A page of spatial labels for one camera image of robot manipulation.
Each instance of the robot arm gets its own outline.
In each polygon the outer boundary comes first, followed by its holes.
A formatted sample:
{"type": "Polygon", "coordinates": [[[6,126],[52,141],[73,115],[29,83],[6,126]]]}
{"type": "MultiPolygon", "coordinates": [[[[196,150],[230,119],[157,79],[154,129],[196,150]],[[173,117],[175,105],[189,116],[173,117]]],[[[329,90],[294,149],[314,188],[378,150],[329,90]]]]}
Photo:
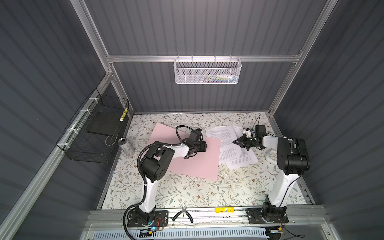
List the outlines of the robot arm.
{"type": "Polygon", "coordinates": [[[233,141],[241,148],[266,147],[277,150],[279,174],[271,193],[263,204],[262,218],[273,222],[285,213],[288,196],[295,182],[310,168],[307,148],[303,139],[268,136],[265,125],[256,125],[255,136],[246,129],[243,136],[233,141]]]}
{"type": "Polygon", "coordinates": [[[151,225],[154,220],[154,214],[156,209],[156,192],[161,180],[169,164],[173,158],[184,157],[188,159],[193,157],[197,152],[205,152],[207,144],[202,141],[201,129],[192,130],[188,139],[178,144],[154,145],[148,149],[146,154],[140,161],[138,168],[145,175],[146,184],[143,182],[141,199],[141,205],[135,208],[135,212],[143,225],[151,225]]]}

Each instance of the aluminum rail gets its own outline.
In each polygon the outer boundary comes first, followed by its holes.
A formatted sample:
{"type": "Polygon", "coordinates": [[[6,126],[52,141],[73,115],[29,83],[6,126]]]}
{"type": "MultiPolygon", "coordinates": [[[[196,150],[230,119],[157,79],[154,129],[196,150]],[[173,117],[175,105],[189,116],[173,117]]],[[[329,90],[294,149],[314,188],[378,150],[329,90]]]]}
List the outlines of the aluminum rail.
{"type": "Polygon", "coordinates": [[[106,59],[109,63],[129,63],[129,62],[147,62],[147,63],[163,63],[173,62],[175,59],[179,61],[231,61],[231,59],[241,59],[241,62],[289,62],[297,63],[300,55],[233,55],[233,56],[156,56],[156,55],[107,55],[106,59]]]}

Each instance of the gray corrugated wall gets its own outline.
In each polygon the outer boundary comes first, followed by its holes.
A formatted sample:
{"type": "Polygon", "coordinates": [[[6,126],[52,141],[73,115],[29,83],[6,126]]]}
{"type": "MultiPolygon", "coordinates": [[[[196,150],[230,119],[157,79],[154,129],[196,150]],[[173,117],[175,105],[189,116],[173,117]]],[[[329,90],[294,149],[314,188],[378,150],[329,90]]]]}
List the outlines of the gray corrugated wall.
{"type": "Polygon", "coordinates": [[[377,239],[384,223],[384,1],[339,0],[275,114],[304,138],[304,174],[343,239],[377,239]]]}
{"type": "MultiPolygon", "coordinates": [[[[324,3],[86,0],[109,55],[297,54],[324,3]]],[[[291,64],[243,63],[239,83],[221,86],[177,85],[168,63],[115,66],[139,113],[268,110],[291,64]]]]}
{"type": "Polygon", "coordinates": [[[243,63],[238,84],[176,84],[173,63],[114,63],[135,112],[268,110],[292,63],[243,63]]]}
{"type": "Polygon", "coordinates": [[[297,54],[324,0],[86,0],[110,55],[297,54]]]}
{"type": "MultiPolygon", "coordinates": [[[[69,1],[0,1],[0,222],[104,75],[69,1]]],[[[64,158],[15,239],[78,237],[109,168],[64,158]]]]}

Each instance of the table surface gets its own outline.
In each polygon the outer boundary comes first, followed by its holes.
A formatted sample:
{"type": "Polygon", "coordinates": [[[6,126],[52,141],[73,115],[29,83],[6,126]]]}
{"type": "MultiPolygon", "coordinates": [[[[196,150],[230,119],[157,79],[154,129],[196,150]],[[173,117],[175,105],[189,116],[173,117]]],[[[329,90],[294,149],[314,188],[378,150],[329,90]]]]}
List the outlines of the table surface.
{"type": "MultiPolygon", "coordinates": [[[[196,113],[196,114],[137,114],[133,116],[127,138],[136,148],[135,155],[122,152],[117,162],[102,209],[125,209],[140,201],[142,180],[137,171],[137,156],[147,145],[156,123],[175,128],[187,125],[201,128],[240,125],[251,128],[256,118],[274,134],[265,113],[196,113]]],[[[157,208],[220,207],[262,205],[272,190],[278,167],[265,160],[268,150],[251,148],[259,162],[230,170],[225,164],[218,168],[216,181],[167,172],[161,179],[156,196],[157,208]]],[[[288,198],[288,204],[305,204],[297,183],[288,198]]]]}

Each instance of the white cable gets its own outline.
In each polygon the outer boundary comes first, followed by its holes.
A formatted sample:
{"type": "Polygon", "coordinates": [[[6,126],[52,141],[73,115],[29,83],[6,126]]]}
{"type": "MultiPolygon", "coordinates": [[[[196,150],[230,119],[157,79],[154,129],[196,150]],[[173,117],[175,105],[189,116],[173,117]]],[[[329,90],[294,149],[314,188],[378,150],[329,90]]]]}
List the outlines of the white cable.
{"type": "Polygon", "coordinates": [[[272,159],[271,156],[270,156],[270,154],[271,154],[272,151],[275,151],[276,154],[277,154],[277,151],[276,151],[276,150],[269,149],[269,150],[266,152],[266,154],[265,154],[265,159],[266,159],[267,162],[272,163],[272,164],[274,164],[274,165],[277,165],[277,160],[276,160],[276,159],[272,159]]]}

